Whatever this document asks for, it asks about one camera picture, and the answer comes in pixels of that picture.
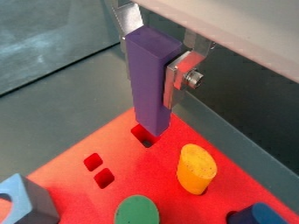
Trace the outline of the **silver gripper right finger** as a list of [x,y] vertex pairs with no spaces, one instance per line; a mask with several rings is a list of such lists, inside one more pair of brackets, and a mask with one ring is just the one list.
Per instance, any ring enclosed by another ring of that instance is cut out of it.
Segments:
[[162,105],[168,109],[180,101],[186,88],[196,89],[200,86],[202,74],[197,71],[197,66],[213,47],[213,42],[189,29],[184,32],[182,44],[186,51],[165,68]]

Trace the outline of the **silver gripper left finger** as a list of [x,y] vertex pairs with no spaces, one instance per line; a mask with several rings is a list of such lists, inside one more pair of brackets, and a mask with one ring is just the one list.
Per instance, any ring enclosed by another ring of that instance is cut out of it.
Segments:
[[125,36],[143,25],[138,5],[130,0],[103,1],[118,32],[121,51],[125,53]]

